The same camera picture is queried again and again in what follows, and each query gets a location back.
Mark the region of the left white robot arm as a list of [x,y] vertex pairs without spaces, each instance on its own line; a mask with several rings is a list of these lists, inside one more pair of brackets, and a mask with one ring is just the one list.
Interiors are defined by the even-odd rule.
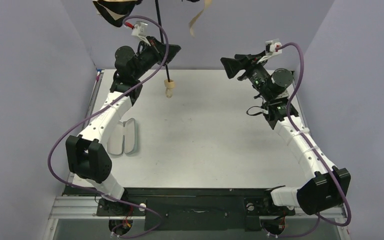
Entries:
[[115,72],[106,100],[97,115],[77,136],[65,141],[70,172],[87,180],[109,201],[122,199],[125,188],[112,175],[106,144],[123,115],[135,104],[142,90],[140,78],[154,65],[169,63],[182,49],[148,36],[142,49],[119,47],[114,54]]

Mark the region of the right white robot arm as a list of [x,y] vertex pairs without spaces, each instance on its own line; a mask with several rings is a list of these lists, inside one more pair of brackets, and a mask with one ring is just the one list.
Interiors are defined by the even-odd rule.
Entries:
[[270,190],[270,202],[278,207],[298,207],[313,215],[345,204],[351,182],[346,168],[339,169],[325,157],[303,125],[302,119],[289,102],[287,88],[293,83],[293,73],[278,68],[269,73],[265,69],[265,53],[237,54],[222,57],[221,64],[229,79],[249,80],[263,99],[261,114],[286,143],[302,169],[307,183],[298,187],[275,187]]

